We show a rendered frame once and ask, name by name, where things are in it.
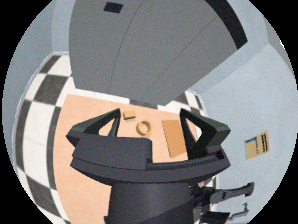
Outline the brown open cylinder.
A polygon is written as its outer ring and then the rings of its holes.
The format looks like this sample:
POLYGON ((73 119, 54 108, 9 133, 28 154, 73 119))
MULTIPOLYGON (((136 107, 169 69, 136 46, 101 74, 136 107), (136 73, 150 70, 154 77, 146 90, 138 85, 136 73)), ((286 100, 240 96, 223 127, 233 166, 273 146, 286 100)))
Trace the brown open cylinder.
POLYGON ((152 125, 151 123, 148 121, 148 120, 141 120, 137 125, 136 125, 136 131, 139 135, 146 135, 146 134, 149 134, 151 131, 152 131, 152 125), (140 129, 140 124, 143 123, 147 126, 147 132, 143 132, 141 129, 140 129))

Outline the tan rectangular block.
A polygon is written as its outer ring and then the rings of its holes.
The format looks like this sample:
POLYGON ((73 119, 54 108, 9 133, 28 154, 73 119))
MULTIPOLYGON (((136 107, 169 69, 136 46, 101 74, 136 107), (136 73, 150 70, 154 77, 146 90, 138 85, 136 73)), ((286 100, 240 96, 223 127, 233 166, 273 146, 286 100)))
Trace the tan rectangular block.
POLYGON ((136 117, 135 110, 130 110, 130 111, 124 111, 123 112, 123 119, 124 120, 133 119, 135 117, 136 117))

